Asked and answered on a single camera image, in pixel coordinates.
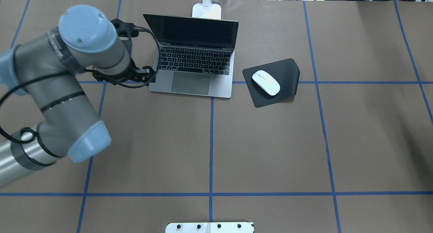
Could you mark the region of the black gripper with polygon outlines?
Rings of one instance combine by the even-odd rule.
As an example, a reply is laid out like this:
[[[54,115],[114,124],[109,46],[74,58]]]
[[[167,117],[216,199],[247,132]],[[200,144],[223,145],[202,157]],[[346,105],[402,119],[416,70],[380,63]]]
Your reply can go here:
[[[102,69],[93,67],[92,76],[97,81],[107,81],[112,84],[123,83],[126,81],[133,81],[138,83],[154,83],[156,82],[157,72],[151,66],[144,66],[142,68],[137,68],[136,66],[129,66],[124,71],[118,74],[110,75],[101,72]]]

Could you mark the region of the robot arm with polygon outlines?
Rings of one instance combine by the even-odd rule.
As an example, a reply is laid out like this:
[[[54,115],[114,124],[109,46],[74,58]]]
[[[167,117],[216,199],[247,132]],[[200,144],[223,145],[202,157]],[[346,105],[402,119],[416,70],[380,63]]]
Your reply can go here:
[[[76,76],[91,73],[99,81],[141,88],[155,82],[151,66],[139,69],[132,57],[131,38],[151,31],[109,20],[91,5],[75,5],[58,25],[29,43],[1,54],[1,83],[11,96],[30,95],[44,121],[14,134],[1,129],[1,187],[69,157],[83,162],[111,144],[110,134]]]

